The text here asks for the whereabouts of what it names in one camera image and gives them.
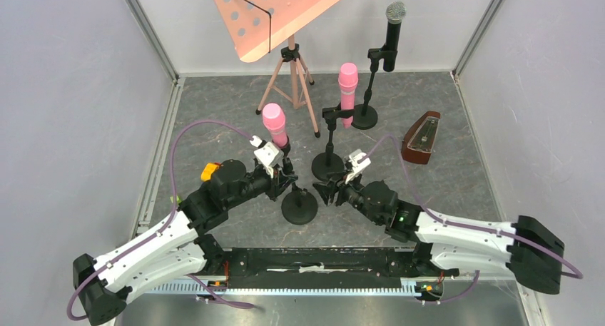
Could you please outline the black microphone stand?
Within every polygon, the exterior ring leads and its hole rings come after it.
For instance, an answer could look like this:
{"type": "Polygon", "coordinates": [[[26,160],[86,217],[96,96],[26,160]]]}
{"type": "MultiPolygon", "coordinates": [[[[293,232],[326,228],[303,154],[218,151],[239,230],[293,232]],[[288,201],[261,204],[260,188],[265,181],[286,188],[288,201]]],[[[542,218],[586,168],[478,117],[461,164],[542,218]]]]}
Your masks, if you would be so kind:
{"type": "Polygon", "coordinates": [[[343,160],[334,152],[333,134],[337,128],[337,119],[353,117],[353,113],[352,109],[343,110],[340,103],[335,107],[322,109],[322,117],[327,124],[328,140],[325,151],[316,155],[311,165],[312,174],[319,181],[328,181],[334,173],[344,171],[343,160]]]}
{"type": "Polygon", "coordinates": [[[372,87],[375,74],[379,69],[379,64],[383,61],[383,70],[391,72],[395,68],[395,62],[398,51],[384,49],[369,49],[367,57],[370,60],[370,80],[364,92],[363,103],[354,107],[352,126],[359,130],[368,130],[376,126],[378,122],[377,111],[370,105],[372,98],[372,87]]]}
{"type": "Polygon", "coordinates": [[[288,155],[291,151],[290,141],[281,148],[284,154],[283,173],[291,185],[291,191],[284,197],[281,205],[283,217],[293,225],[310,223],[317,215],[318,204],[315,196],[305,188],[296,185],[298,176],[288,155]]]}

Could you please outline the pink microphone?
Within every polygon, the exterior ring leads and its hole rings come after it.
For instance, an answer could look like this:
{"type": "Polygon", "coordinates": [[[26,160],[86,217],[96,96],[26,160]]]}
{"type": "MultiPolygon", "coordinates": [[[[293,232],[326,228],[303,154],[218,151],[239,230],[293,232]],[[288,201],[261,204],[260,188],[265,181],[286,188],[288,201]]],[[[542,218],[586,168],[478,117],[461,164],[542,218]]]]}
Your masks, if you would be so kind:
{"type": "Polygon", "coordinates": [[[343,111],[354,109],[358,81],[358,70],[354,63],[347,62],[341,65],[338,83],[340,87],[340,107],[343,111]]]}
{"type": "Polygon", "coordinates": [[[263,125],[269,131],[272,142],[279,148],[288,144],[288,135],[285,130],[285,114],[276,103],[269,103],[262,109],[263,125]]]}

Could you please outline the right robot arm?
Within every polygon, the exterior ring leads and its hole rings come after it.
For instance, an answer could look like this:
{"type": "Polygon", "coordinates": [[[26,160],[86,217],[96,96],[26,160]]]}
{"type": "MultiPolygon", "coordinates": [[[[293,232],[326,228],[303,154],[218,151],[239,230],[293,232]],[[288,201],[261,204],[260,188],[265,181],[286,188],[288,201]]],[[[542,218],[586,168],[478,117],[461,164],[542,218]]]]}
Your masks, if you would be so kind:
{"type": "Polygon", "coordinates": [[[561,289],[564,242],[536,218],[521,215],[513,223],[454,217],[401,200],[384,181],[363,185],[359,178],[332,177],[313,183],[326,205],[347,203],[392,239],[414,242],[413,268],[511,273],[531,290],[557,295],[561,289]]]}

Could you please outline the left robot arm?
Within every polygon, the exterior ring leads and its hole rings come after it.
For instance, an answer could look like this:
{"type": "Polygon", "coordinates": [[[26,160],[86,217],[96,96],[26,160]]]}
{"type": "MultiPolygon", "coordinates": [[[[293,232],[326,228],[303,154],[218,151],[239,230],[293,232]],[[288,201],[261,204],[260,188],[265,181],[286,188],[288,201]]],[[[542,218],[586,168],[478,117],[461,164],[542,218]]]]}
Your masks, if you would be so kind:
{"type": "Polygon", "coordinates": [[[216,274],[224,255],[203,247],[210,230],[228,219],[231,209],[260,195],[275,201],[298,177],[289,158],[269,166],[255,162],[252,171],[238,160],[209,163],[200,175],[201,186],[176,204],[156,225],[104,255],[78,256],[72,264],[73,287],[67,314],[79,301],[83,318],[102,325],[120,315],[143,293],[174,278],[204,271],[216,274]]]}

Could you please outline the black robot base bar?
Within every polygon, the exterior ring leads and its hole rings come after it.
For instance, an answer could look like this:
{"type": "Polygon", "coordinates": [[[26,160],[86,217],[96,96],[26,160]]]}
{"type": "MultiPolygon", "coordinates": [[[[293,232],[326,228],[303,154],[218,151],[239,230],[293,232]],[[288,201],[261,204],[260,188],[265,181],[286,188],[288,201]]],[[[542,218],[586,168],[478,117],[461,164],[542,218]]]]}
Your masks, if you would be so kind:
{"type": "Polygon", "coordinates": [[[401,279],[459,276],[408,248],[232,248],[199,273],[224,276],[235,289],[397,288],[401,279]]]}

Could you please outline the pink music stand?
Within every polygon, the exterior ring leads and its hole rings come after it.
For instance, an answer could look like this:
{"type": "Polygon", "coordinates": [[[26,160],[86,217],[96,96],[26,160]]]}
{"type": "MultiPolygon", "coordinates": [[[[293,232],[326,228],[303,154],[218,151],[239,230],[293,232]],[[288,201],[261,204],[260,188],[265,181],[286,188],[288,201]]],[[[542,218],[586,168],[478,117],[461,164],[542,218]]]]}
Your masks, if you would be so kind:
{"type": "Polygon", "coordinates": [[[256,114],[262,113],[269,93],[275,91],[294,108],[307,107],[315,137],[320,137],[308,91],[315,81],[300,54],[295,35],[339,1],[214,0],[242,62],[256,62],[274,49],[280,52],[256,114]]]}

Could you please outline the black microphone silver grille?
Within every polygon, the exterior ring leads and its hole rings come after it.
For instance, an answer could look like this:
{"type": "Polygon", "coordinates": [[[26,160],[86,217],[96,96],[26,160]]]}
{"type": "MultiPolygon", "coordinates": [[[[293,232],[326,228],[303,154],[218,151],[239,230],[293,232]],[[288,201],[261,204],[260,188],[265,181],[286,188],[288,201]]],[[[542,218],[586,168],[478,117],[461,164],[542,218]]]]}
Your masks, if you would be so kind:
{"type": "Polygon", "coordinates": [[[385,72],[391,72],[395,69],[401,25],[406,13],[407,9],[402,1],[392,2],[386,9],[387,33],[385,44],[382,47],[382,50],[387,52],[383,63],[385,72]]]}

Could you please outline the colourful toy block stack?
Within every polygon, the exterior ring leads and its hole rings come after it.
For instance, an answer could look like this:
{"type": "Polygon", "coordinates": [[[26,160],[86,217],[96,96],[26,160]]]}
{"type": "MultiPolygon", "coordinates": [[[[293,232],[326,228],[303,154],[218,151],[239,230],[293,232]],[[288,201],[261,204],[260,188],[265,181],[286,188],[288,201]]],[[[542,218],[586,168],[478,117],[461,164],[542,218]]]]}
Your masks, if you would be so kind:
{"type": "Polygon", "coordinates": [[[216,172],[221,167],[219,163],[207,163],[200,174],[200,179],[202,182],[209,181],[212,177],[212,174],[216,172]]]}

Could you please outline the brown metronome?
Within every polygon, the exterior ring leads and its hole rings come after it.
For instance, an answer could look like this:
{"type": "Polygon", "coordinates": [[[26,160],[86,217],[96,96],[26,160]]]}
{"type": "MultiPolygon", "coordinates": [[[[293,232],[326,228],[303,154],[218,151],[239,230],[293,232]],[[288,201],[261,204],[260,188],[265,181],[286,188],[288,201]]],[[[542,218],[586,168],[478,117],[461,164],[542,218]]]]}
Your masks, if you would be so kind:
{"type": "Polygon", "coordinates": [[[441,113],[427,111],[406,132],[401,155],[404,161],[427,165],[432,155],[441,113]]]}

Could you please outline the small green cube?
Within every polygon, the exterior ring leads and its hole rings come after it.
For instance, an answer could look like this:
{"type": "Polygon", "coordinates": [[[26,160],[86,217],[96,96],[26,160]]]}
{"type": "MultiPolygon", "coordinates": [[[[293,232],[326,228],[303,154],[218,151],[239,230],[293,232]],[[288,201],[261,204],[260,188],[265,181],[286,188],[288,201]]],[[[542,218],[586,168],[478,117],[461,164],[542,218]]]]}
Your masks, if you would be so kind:
{"type": "Polygon", "coordinates": [[[176,197],[171,197],[171,202],[176,203],[177,205],[181,203],[181,198],[177,195],[176,197]]]}

